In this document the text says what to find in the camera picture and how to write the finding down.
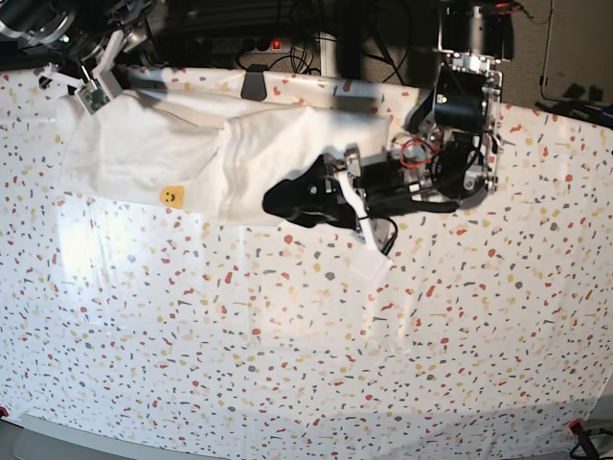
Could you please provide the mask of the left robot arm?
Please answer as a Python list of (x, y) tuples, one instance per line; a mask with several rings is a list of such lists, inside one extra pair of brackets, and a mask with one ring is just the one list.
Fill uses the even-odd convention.
[(503, 77), (513, 57), (516, 1), (443, 1), (434, 87), (411, 114), (398, 147), (375, 160), (350, 145), (321, 154), (301, 175), (263, 197), (265, 212), (305, 228), (349, 229), (364, 246), (353, 259), (373, 279), (391, 264), (397, 217), (471, 209), (497, 187), (497, 133)]

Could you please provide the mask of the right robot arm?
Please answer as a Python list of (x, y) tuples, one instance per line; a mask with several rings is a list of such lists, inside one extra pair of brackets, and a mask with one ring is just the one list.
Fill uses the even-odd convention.
[(40, 88), (52, 81), (78, 91), (110, 90), (120, 53), (148, 39), (154, 1), (3, 1), (1, 71), (31, 69)]

